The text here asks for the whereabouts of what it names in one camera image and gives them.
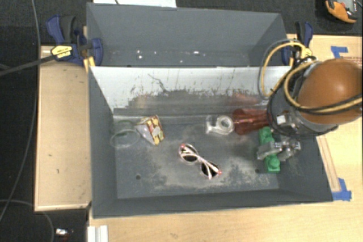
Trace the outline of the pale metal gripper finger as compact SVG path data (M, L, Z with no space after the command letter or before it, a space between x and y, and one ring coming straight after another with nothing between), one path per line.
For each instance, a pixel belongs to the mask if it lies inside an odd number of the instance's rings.
M274 142L268 142L258 147L257 159L265 159L267 156L277 153L277 147Z
M294 156L295 152L291 148L285 148L283 149L278 155L278 159L280 162L285 162L292 156Z

